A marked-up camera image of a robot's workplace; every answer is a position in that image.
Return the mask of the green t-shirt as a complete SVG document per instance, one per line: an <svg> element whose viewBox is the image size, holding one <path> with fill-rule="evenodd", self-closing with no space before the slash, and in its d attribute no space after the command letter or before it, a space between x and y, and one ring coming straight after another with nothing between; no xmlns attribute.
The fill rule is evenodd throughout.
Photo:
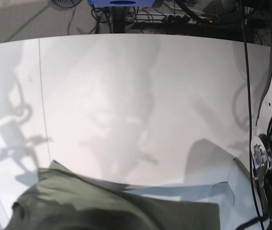
<svg viewBox="0 0 272 230"><path fill-rule="evenodd" d="M219 206L105 189L58 162L12 206L9 230L218 230Z"/></svg>

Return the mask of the black power strip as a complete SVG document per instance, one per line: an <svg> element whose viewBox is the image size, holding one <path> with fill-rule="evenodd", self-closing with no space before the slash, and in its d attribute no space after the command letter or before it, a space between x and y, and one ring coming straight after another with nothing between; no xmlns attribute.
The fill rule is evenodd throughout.
<svg viewBox="0 0 272 230"><path fill-rule="evenodd" d="M221 21L220 17L217 15L205 15L199 16L201 19L208 21L209 23L218 23ZM164 22L168 23L189 23L189 24L198 24L198 22L191 18L187 14L166 14L166 16L162 19Z"/></svg>

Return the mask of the blue bin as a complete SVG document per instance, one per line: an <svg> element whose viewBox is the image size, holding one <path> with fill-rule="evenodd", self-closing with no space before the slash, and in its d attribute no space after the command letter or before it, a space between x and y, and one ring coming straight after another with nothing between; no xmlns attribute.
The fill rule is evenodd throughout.
<svg viewBox="0 0 272 230"><path fill-rule="evenodd" d="M95 7L151 7L154 0L90 0Z"/></svg>

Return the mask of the black floor fan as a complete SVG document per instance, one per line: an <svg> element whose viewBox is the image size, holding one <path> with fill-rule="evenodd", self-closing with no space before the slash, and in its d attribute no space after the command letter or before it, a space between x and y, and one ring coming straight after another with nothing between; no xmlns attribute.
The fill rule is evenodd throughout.
<svg viewBox="0 0 272 230"><path fill-rule="evenodd" d="M51 2L60 8L67 9L77 6L81 0L51 0Z"/></svg>

